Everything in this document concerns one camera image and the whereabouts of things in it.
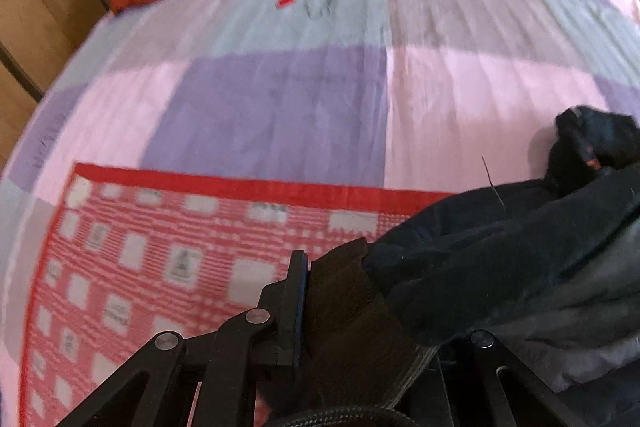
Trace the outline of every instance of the red border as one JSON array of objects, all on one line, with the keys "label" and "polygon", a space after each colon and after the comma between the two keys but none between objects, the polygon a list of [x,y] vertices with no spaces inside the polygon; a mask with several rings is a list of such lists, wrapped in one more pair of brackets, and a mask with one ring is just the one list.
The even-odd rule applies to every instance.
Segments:
[{"label": "red border", "polygon": [[208,176],[191,176],[173,172],[139,171],[116,169],[90,164],[76,164],[65,183],[60,202],[53,215],[47,236],[38,260],[34,278],[31,282],[31,294],[27,305],[24,327],[24,344],[20,363],[20,388],[18,425],[24,427],[26,416],[26,369],[28,359],[28,338],[31,336],[36,281],[42,279],[44,270],[44,252],[52,235],[53,225],[58,221],[64,209],[62,198],[71,181],[78,174],[89,181],[113,183],[129,187],[145,187],[155,190],[186,192],[217,198],[245,201],[265,201],[277,204],[311,206],[330,210],[354,210],[361,212],[382,212],[386,214],[412,215],[430,204],[436,203],[450,194],[446,192],[418,192],[415,190],[388,190],[385,188],[344,187],[338,185],[312,185],[286,182],[267,182],[259,180],[233,180]]}]

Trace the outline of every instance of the red tag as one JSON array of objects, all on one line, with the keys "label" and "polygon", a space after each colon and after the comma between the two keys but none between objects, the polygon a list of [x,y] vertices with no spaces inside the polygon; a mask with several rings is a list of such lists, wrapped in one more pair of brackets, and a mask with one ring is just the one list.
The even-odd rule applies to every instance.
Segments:
[{"label": "red tag", "polygon": [[290,4],[295,4],[295,3],[296,3],[296,0],[278,0],[278,2],[276,3],[276,8],[278,10],[281,10],[282,8],[285,8]]}]

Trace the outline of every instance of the purple and pink checkered sheet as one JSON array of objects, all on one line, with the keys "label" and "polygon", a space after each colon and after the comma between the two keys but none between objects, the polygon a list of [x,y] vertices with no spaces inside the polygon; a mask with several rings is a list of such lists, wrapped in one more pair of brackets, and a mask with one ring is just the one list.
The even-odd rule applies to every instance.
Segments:
[{"label": "purple and pink checkered sheet", "polygon": [[554,117],[640,116],[636,0],[161,0],[104,18],[0,182],[2,427],[75,162],[462,192],[541,176]]}]

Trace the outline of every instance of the white square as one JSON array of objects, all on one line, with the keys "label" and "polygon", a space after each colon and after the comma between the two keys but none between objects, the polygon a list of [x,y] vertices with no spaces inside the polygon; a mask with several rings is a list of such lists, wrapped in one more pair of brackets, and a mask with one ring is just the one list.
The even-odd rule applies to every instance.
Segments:
[{"label": "white square", "polygon": [[78,336],[69,328],[62,328],[60,332],[60,353],[72,362],[77,362],[79,349],[80,340]]},{"label": "white square", "polygon": [[31,350],[31,367],[33,367],[33,372],[38,375],[40,380],[44,379],[44,374],[47,370],[47,360],[35,349]]},{"label": "white square", "polygon": [[210,198],[209,196],[188,194],[184,198],[184,209],[199,214],[214,214],[218,211],[219,204],[218,198]]},{"label": "white square", "polygon": [[67,210],[65,217],[62,218],[62,222],[60,222],[60,226],[58,227],[58,234],[71,241],[76,236],[79,222],[80,214]]},{"label": "white square", "polygon": [[81,310],[85,310],[88,295],[89,281],[84,277],[80,277],[77,273],[71,274],[69,286],[66,289],[66,299]]},{"label": "white square", "polygon": [[136,201],[139,204],[158,206],[162,203],[162,192],[160,190],[153,190],[152,188],[140,188],[136,193]]},{"label": "white square", "polygon": [[184,337],[186,330],[182,324],[172,322],[165,317],[156,316],[154,317],[154,325],[152,330],[150,331],[149,336],[152,337],[156,333],[160,333],[160,331],[175,331],[176,333],[180,333],[181,336]]},{"label": "white square", "polygon": [[91,227],[91,232],[89,232],[89,237],[87,237],[85,248],[95,252],[99,251],[108,233],[109,225],[94,223]]},{"label": "white square", "polygon": [[115,294],[109,295],[102,314],[102,323],[116,333],[126,335],[131,322],[131,302]]},{"label": "white square", "polygon": [[71,386],[66,382],[66,380],[56,376],[55,392],[58,401],[67,409],[71,409],[73,392],[71,390]]},{"label": "white square", "polygon": [[123,188],[113,183],[105,183],[102,186],[102,197],[108,200],[117,200],[122,194]]},{"label": "white square", "polygon": [[172,245],[164,268],[164,278],[183,288],[193,289],[198,280],[200,261],[202,251],[198,248]]},{"label": "white square", "polygon": [[118,366],[115,362],[111,362],[111,360],[102,353],[96,353],[91,367],[91,378],[96,384],[100,385],[107,380],[117,368]]},{"label": "white square", "polygon": [[372,212],[351,212],[334,210],[329,217],[329,230],[345,230],[346,232],[376,233],[378,214]]},{"label": "white square", "polygon": [[92,182],[81,176],[76,176],[66,193],[66,206],[68,208],[80,208],[83,206],[91,197],[92,187]]},{"label": "white square", "polygon": [[246,217],[263,221],[265,223],[278,223],[284,225],[287,222],[288,211],[284,204],[251,203]]},{"label": "white square", "polygon": [[230,301],[255,306],[262,288],[275,280],[276,266],[250,259],[236,259],[229,281]]},{"label": "white square", "polygon": [[145,256],[145,248],[145,235],[127,232],[118,262],[132,270],[140,270],[140,268],[142,268],[142,260]]},{"label": "white square", "polygon": [[47,263],[47,270],[44,274],[44,282],[52,288],[55,288],[61,275],[62,261],[59,261],[58,259],[49,259],[49,262]]},{"label": "white square", "polygon": [[51,312],[44,306],[38,308],[38,318],[36,319],[38,329],[47,337],[51,333]]},{"label": "white square", "polygon": [[35,391],[31,391],[31,406],[40,418],[44,418],[44,400]]}]

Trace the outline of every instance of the wooden wardrobe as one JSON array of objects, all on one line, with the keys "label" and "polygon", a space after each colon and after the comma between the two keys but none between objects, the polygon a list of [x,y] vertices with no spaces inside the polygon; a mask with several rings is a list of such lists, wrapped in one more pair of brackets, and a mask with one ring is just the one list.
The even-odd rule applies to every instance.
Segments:
[{"label": "wooden wardrobe", "polygon": [[0,0],[0,169],[36,100],[105,12],[100,0]]}]

